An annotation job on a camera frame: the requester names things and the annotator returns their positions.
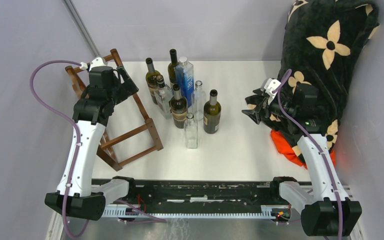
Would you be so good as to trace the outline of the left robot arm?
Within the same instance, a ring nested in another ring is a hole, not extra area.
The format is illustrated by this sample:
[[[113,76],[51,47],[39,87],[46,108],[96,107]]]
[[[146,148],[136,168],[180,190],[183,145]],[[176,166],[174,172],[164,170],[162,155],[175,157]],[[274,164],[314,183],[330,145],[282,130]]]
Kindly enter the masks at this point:
[[[98,187],[92,186],[95,158],[109,117],[115,105],[138,92],[138,87],[125,68],[92,67],[89,85],[74,105],[73,121],[79,131],[73,132],[72,145],[56,192],[45,195],[44,203],[59,214],[97,221],[106,206],[120,199],[133,203],[137,190],[130,186],[134,179],[116,176]]]

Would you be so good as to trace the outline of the green wine bottle brown label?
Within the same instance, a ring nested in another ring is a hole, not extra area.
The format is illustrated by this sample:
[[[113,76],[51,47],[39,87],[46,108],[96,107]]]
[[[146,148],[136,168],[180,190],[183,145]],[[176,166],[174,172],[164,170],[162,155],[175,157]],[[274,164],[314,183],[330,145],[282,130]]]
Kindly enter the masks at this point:
[[[188,101],[184,96],[182,96],[181,88],[177,83],[173,85],[172,90],[173,97],[169,101],[169,104],[174,125],[179,129],[183,129],[187,118]]]

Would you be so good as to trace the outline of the brown wooden wine rack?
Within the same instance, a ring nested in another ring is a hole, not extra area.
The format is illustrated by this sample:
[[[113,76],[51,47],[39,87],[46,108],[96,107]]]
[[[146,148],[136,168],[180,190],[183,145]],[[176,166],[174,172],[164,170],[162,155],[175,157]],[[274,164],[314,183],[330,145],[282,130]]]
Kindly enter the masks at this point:
[[[106,62],[113,61],[113,60],[114,60],[117,67],[120,67],[120,66],[124,67],[124,64],[123,64],[123,62],[120,58],[120,55],[119,55],[116,48],[113,48],[110,50],[110,55],[103,57],[103,63],[105,64]],[[76,93],[77,97],[80,99],[82,93],[87,89],[87,87],[85,86],[85,84],[83,83],[81,78],[78,76],[78,73],[83,72],[85,70],[81,69],[80,67],[73,68],[71,65],[68,65],[65,67],[65,71],[67,72],[67,74],[71,78],[72,83],[73,83],[72,88],[73,88],[74,92]],[[137,93],[133,94],[132,97],[133,97],[133,99],[134,99],[134,101],[135,101],[135,103],[136,103],[136,105],[140,111],[140,114],[142,115],[142,117],[144,119],[144,124],[135,128],[135,129],[132,129],[132,130],[120,135],[120,136],[117,136],[114,139],[110,139],[108,137],[107,130],[105,130],[103,137],[102,137],[103,140],[101,140],[101,142],[100,142],[101,144],[98,147],[97,153],[96,153],[98,157],[100,157],[105,163],[107,163],[115,171],[121,170],[123,168],[123,166],[125,166],[125,165],[127,165],[127,164],[153,152],[153,151],[160,151],[164,148],[163,144],[161,142],[161,139],[159,137],[157,128],[154,124],[154,121],[152,118],[149,117],[140,97],[138,96]],[[127,140],[130,137],[133,137],[137,134],[140,134],[146,130],[148,130],[148,132],[151,136],[151,139],[153,141],[153,146],[140,152],[140,153],[138,153],[138,154],[136,154],[136,155],[134,155],[134,156],[132,156],[132,157],[127,158],[126,160],[119,162],[116,155],[115,155],[113,146],[118,144],[118,143],[121,143],[122,141]]]

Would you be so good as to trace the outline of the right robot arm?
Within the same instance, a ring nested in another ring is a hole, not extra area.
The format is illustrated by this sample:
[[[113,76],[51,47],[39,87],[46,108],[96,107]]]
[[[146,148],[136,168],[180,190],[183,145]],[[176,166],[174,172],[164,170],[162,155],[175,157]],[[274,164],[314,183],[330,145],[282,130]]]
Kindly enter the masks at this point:
[[[351,200],[335,171],[329,149],[326,124],[317,115],[319,91],[313,86],[299,87],[291,98],[273,89],[255,89],[247,97],[254,109],[243,110],[256,124],[279,118],[272,133],[282,137],[286,146],[294,143],[300,150],[309,172],[312,193],[304,190],[292,178],[281,178],[269,189],[269,199],[275,204],[284,201],[300,214],[307,236],[348,237],[362,214],[359,201]]]

